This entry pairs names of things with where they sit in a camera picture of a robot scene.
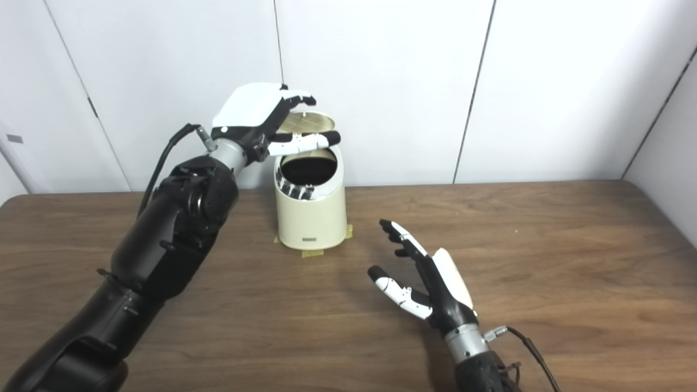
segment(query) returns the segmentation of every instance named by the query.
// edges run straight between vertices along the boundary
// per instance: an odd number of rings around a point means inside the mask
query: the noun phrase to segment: robotic hand
[[[368,275],[400,308],[428,320],[433,328],[441,332],[455,361],[455,380],[461,392],[521,392],[518,386],[520,363],[505,366],[488,345],[509,331],[523,340],[543,367],[554,391],[559,392],[544,359],[530,339],[507,326],[480,333],[472,298],[457,266],[445,249],[438,249],[431,256],[402,226],[389,220],[380,220],[380,225],[389,234],[390,241],[404,247],[396,250],[395,255],[414,260],[429,294],[397,282],[379,266],[372,266]],[[508,375],[513,369],[516,370],[515,382]]]
[[[5,392],[115,392],[135,348],[166,300],[179,295],[213,247],[237,202],[235,178],[270,154],[340,141],[336,131],[276,135],[290,109],[314,105],[304,91],[255,83],[235,90],[213,120],[213,136],[187,124],[169,141],[133,228],[112,255],[90,301],[10,378]],[[169,150],[196,131],[208,153],[181,163],[153,193]]]

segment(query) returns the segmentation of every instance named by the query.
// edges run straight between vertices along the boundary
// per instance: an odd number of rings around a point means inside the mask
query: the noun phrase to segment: wooden table
[[[94,293],[141,194],[22,196],[0,210],[0,382]],[[697,252],[623,181],[349,188],[354,237],[324,256],[274,243],[273,193],[246,190],[122,391],[454,391],[437,332],[366,270],[421,287],[379,218],[450,251],[483,329],[518,327],[564,392],[697,389]],[[525,392],[550,391],[513,337]]]

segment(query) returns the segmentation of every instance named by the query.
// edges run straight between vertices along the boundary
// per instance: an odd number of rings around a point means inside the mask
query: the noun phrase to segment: wall seam
[[[56,18],[53,17],[53,13],[51,12],[51,8],[48,6],[47,0],[43,0],[44,6],[46,7],[46,11],[48,12],[49,17],[51,18],[51,21],[53,22],[53,26],[56,29],[56,32],[58,33],[58,37],[61,39],[61,43],[63,44],[63,48],[66,50],[66,54],[68,55],[68,58],[70,59],[70,64],[72,64],[72,69],[75,71],[75,74],[77,75],[77,79],[80,81],[80,85],[82,86],[82,91],[84,91],[85,96],[87,97],[87,103],[90,105],[90,108],[92,112],[95,114],[95,117],[97,118],[97,122],[99,123],[99,127],[102,129],[102,133],[104,134],[104,137],[107,139],[107,144],[109,145],[109,148],[112,150],[112,154],[114,154],[114,159],[116,160],[116,164],[118,165],[118,168],[121,170],[121,175],[123,176],[123,179],[126,181],[126,185],[128,186],[128,189],[133,191],[133,187],[131,186],[130,182],[128,181],[128,177],[126,176],[125,171],[123,170],[123,166],[121,164],[121,161],[118,159],[118,155],[116,155],[116,150],[114,149],[114,145],[112,144],[111,139],[109,139],[109,135],[107,134],[107,131],[104,128],[104,124],[102,123],[102,119],[99,118],[99,115],[97,114],[97,110],[94,105],[94,101],[89,95],[89,92],[87,91],[87,87],[85,86],[84,81],[82,80],[82,76],[80,75],[80,72],[77,70],[77,65],[75,65],[75,61],[72,58],[72,55],[70,54],[70,50],[68,49],[68,46],[66,45],[66,40],[63,39],[63,34],[61,33],[61,30],[58,28],[58,23],[56,22]]]
[[[675,90],[677,89],[677,86],[680,84],[682,77],[685,75],[685,73],[687,72],[687,69],[690,67],[692,60],[694,60],[695,54],[697,54],[697,47],[695,47],[695,49],[692,51],[692,55],[690,56],[689,60],[687,60],[687,63],[685,64],[685,67],[682,69],[680,76],[677,77],[677,80],[675,81],[673,88],[671,89],[671,92],[668,93],[668,97],[666,97],[666,100],[663,102],[661,109],[659,109],[658,113],[656,114],[656,117],[654,118],[651,125],[649,126],[649,129],[646,131],[646,134],[644,135],[644,138],[641,140],[641,143],[639,143],[638,147],[636,147],[636,151],[634,152],[634,155],[629,160],[629,164],[627,164],[627,168],[622,173],[622,177],[620,177],[621,179],[625,179],[625,177],[627,176],[627,172],[629,172],[629,168],[631,167],[631,164],[634,163],[634,160],[639,155],[639,151],[641,151],[641,148],[644,147],[644,144],[646,143],[646,139],[648,139],[649,135],[653,131],[654,127],[656,126],[656,123],[658,123],[659,118],[663,114],[663,111],[666,109],[666,106],[668,106],[668,102],[670,102],[671,98],[673,97],[673,93],[675,93]]]
[[[455,162],[455,173],[452,176],[452,183],[455,183],[457,179],[457,171],[460,168],[460,159],[462,159],[462,150],[465,148],[465,136],[467,136],[467,127],[470,125],[470,117],[472,117],[472,107],[475,104],[475,96],[477,95],[477,85],[479,84],[479,76],[482,72],[482,64],[484,63],[484,53],[487,51],[487,43],[489,42],[489,32],[491,31],[491,22],[493,21],[493,13],[496,10],[496,0],[493,0],[491,4],[491,14],[489,14],[489,23],[487,24],[487,34],[484,36],[484,44],[482,46],[482,54],[480,56],[480,63],[477,67],[477,76],[475,77],[475,85],[472,88],[472,97],[470,98],[470,107],[467,111],[467,119],[465,120],[465,129],[462,131],[462,140],[460,141],[460,152],[457,154],[457,161]]]

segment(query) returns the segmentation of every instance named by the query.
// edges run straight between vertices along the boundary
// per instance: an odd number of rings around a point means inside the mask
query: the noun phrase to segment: white wall
[[[492,1],[277,0],[286,83],[342,132],[346,183],[451,183]]]
[[[692,0],[498,1],[457,182],[620,178],[696,19]]]
[[[0,5],[0,148],[33,192],[141,190],[175,130],[282,76],[349,185],[619,178],[697,45],[691,0],[498,0],[458,165],[492,0],[47,4],[84,88],[41,0]]]
[[[0,206],[8,199],[26,193],[26,188],[15,175],[5,157],[0,154]]]
[[[29,190],[129,190],[41,0],[0,1],[0,53],[0,149]]]
[[[690,65],[639,150],[635,183],[697,246],[697,66]]]
[[[134,190],[184,124],[210,130],[236,87],[281,81],[273,0],[48,4]],[[184,139],[162,175],[203,152],[195,136]],[[261,170],[248,167],[240,185],[258,186]]]

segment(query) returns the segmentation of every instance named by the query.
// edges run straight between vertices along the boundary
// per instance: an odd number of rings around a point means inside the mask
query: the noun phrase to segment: robot finger
[[[389,234],[388,238],[390,241],[395,243],[400,243],[403,245],[404,250],[407,252],[414,261],[419,262],[425,257],[428,257],[429,253],[419,244],[419,241],[406,231],[402,226],[398,225],[396,222],[391,220],[380,219],[380,226],[382,226],[383,231]],[[403,253],[395,253],[398,257],[401,257]]]
[[[314,99],[312,94],[303,90],[281,90],[281,97],[287,100],[291,104],[291,108],[298,106],[299,103],[304,103],[309,106],[314,106],[317,104],[317,100]]]
[[[392,279],[380,266],[370,267],[368,276],[385,295],[412,315],[427,319],[433,313],[429,296]]]

